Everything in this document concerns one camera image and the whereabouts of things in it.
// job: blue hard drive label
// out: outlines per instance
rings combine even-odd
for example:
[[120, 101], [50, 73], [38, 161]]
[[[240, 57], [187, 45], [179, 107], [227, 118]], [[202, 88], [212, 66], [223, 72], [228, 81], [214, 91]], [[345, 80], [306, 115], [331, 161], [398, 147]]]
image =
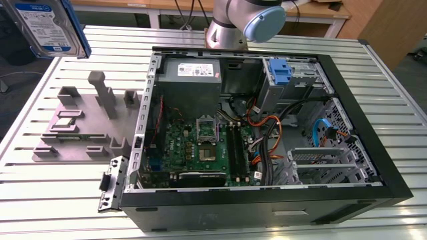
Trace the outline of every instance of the blue hard drive label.
[[67, 52], [72, 49], [62, 27], [56, 24], [52, 8], [46, 4], [15, 4], [31, 33], [48, 51]]

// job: sticker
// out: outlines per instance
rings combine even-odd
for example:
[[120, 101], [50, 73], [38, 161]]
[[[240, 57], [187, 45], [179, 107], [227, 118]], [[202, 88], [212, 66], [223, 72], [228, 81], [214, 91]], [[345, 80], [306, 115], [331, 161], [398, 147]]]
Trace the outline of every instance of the sticker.
[[55, 23], [55, 13], [46, 4], [15, 4], [31, 33], [50, 51], [67, 52], [72, 49], [67, 36], [60, 26]]
[[178, 65], [178, 76], [214, 77], [214, 64], [180, 63]]
[[334, 15], [334, 18], [337, 18], [337, 19], [349, 19], [349, 16], [343, 16], [343, 15]]
[[127, 4], [130, 7], [140, 7], [140, 8], [146, 8], [147, 5], [146, 4], [138, 4], [138, 3], [128, 3]]
[[254, 106], [254, 107], [252, 107], [252, 110], [254, 110], [258, 114], [260, 113], [260, 109], [259, 109], [258, 106]]
[[256, 171], [256, 172], [254, 173], [254, 178], [258, 179], [258, 180], [262, 180], [262, 178], [263, 178], [263, 173], [259, 172], [259, 171]]

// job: metal workbench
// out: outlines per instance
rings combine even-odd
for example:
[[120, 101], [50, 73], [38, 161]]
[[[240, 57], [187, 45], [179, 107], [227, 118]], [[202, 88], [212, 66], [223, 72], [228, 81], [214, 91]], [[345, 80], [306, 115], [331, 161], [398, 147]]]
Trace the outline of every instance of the metal workbench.
[[152, 46], [203, 47], [204, 33], [87, 26], [90, 59], [56, 58], [0, 144], [0, 239], [415, 239], [427, 238], [427, 118], [370, 46], [357, 40], [278, 36], [250, 49], [331, 55], [414, 198], [338, 225], [143, 233], [123, 212], [98, 213], [107, 164], [34, 162], [32, 149], [60, 103], [62, 86], [96, 91], [90, 72], [104, 71], [115, 93], [144, 94]]

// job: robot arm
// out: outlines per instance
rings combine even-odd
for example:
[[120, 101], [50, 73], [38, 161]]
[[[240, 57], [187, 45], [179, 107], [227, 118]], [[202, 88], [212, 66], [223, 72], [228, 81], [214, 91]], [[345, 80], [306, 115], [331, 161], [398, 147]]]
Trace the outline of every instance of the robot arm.
[[282, 0], [216, 0], [206, 42], [212, 49], [247, 48], [268, 41], [286, 23]]

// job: gray plastic stand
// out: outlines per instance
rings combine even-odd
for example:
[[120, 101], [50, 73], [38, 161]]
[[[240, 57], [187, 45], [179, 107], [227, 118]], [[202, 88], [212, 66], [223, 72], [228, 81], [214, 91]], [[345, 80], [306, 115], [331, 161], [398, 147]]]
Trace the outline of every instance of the gray plastic stand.
[[98, 94], [79, 94], [64, 86], [58, 94], [60, 105], [34, 149], [35, 161], [110, 161], [130, 156], [140, 109], [136, 91], [115, 96], [104, 85], [104, 73], [91, 72], [88, 81]]

